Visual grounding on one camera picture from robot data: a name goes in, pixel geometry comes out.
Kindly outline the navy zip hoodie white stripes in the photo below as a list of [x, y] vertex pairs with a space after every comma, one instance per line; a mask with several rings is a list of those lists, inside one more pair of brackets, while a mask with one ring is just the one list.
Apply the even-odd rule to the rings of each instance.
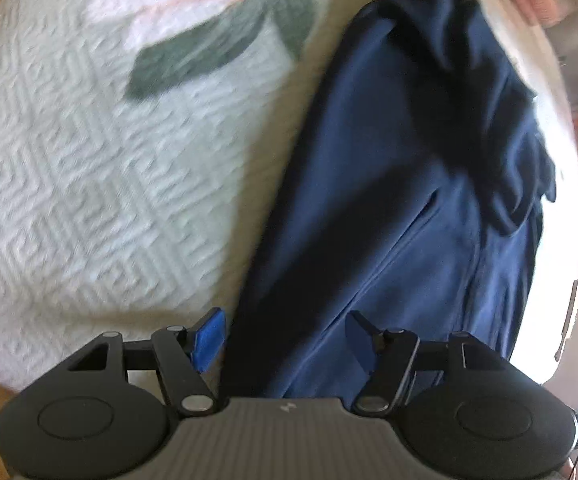
[[514, 350], [555, 167], [477, 0], [375, 0], [345, 31], [241, 289], [219, 392], [351, 402], [359, 311]]

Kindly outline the floral quilted bedspread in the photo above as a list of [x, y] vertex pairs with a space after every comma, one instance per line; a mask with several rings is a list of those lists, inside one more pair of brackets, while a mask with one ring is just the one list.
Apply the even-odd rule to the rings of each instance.
[[[229, 326], [314, 96], [375, 0], [0, 0], [0, 386], [103, 332]], [[514, 350], [543, 384], [578, 275], [578, 161], [553, 49], [477, 0], [555, 167]]]

